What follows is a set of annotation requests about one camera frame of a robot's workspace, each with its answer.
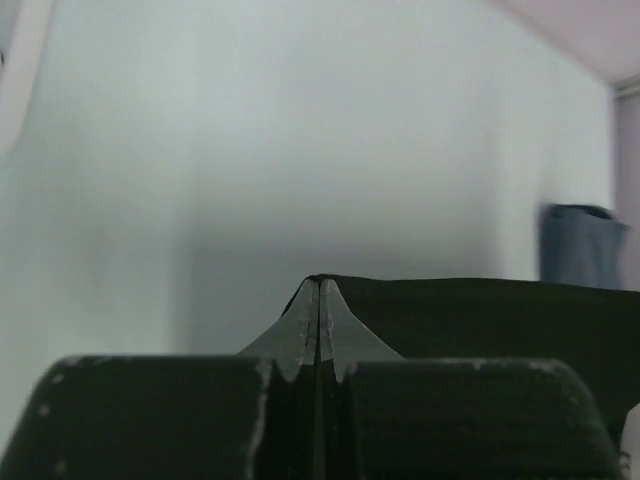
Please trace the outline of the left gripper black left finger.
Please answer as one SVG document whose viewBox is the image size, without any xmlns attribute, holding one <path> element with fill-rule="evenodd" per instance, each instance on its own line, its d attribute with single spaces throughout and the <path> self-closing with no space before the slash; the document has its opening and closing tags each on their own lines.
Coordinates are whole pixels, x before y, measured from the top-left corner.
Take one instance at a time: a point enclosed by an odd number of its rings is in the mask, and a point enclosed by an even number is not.
<svg viewBox="0 0 640 480">
<path fill-rule="evenodd" d="M 36 383 L 5 479 L 309 479 L 319 288 L 235 355 L 75 356 Z"/>
</svg>

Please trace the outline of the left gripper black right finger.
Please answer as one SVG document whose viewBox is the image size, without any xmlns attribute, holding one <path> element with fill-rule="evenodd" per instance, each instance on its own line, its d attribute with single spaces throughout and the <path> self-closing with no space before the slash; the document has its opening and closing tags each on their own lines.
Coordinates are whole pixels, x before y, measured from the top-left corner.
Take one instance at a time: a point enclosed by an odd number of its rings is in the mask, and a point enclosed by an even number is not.
<svg viewBox="0 0 640 480">
<path fill-rule="evenodd" d="M 598 404 L 566 363 L 405 358 L 320 284 L 336 471 L 354 479 L 618 479 Z"/>
</svg>

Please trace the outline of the black tank top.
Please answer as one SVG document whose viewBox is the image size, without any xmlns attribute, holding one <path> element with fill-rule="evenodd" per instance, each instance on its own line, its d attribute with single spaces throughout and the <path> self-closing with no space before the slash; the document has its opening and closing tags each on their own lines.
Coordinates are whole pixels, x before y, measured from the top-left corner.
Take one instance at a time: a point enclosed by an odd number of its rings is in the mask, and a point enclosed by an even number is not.
<svg viewBox="0 0 640 480">
<path fill-rule="evenodd" d="M 639 403 L 639 295 L 539 281 L 329 274 L 349 310 L 405 358 L 560 360 L 593 393 L 614 444 Z"/>
</svg>

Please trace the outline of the blue tank top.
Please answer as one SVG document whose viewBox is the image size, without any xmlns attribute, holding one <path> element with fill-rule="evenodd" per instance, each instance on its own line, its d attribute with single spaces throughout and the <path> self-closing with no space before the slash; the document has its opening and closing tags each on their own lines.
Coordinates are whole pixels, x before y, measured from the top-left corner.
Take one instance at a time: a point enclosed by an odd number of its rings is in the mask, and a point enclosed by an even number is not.
<svg viewBox="0 0 640 480">
<path fill-rule="evenodd" d="M 539 224 L 539 276 L 547 283 L 621 290 L 620 259 L 630 227 L 610 210 L 549 204 Z"/>
</svg>

